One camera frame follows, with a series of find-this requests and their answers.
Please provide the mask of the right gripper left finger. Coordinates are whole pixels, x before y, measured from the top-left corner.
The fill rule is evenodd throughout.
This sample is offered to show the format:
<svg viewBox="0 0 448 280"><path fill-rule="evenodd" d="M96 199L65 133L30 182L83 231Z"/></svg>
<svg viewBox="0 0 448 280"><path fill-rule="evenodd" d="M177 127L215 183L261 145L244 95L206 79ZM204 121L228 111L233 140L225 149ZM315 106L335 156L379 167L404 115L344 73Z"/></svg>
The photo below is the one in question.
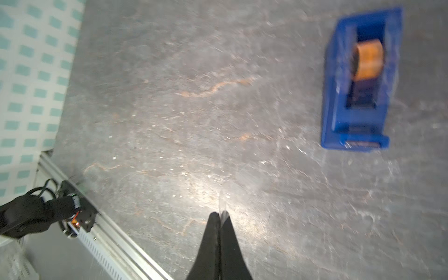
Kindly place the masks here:
<svg viewBox="0 0 448 280"><path fill-rule="evenodd" d="M196 260L187 276L187 280L220 279L220 228L219 214L217 212L210 213Z"/></svg>

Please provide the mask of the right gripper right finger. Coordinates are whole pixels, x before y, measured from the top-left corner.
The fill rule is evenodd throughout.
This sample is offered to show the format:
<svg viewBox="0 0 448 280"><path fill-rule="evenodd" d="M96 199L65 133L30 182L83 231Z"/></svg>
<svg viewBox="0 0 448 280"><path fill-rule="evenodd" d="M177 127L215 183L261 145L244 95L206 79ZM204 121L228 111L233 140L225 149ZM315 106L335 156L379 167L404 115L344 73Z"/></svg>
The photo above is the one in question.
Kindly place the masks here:
<svg viewBox="0 0 448 280"><path fill-rule="evenodd" d="M222 280L252 280L243 258L229 212L220 216L220 273Z"/></svg>

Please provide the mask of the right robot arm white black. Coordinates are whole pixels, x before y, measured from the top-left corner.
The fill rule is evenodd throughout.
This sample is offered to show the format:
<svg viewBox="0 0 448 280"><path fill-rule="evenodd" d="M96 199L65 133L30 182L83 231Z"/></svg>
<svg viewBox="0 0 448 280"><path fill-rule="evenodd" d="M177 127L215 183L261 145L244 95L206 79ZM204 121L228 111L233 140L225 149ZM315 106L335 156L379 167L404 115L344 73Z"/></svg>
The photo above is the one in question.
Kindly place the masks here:
<svg viewBox="0 0 448 280"><path fill-rule="evenodd" d="M1 206L1 234L20 239L46 231L64 220L80 220L82 215L97 214L85 198L66 196L44 201L33 195L19 196ZM228 212L212 212L203 238L187 276L189 280L250 280L252 278Z"/></svg>

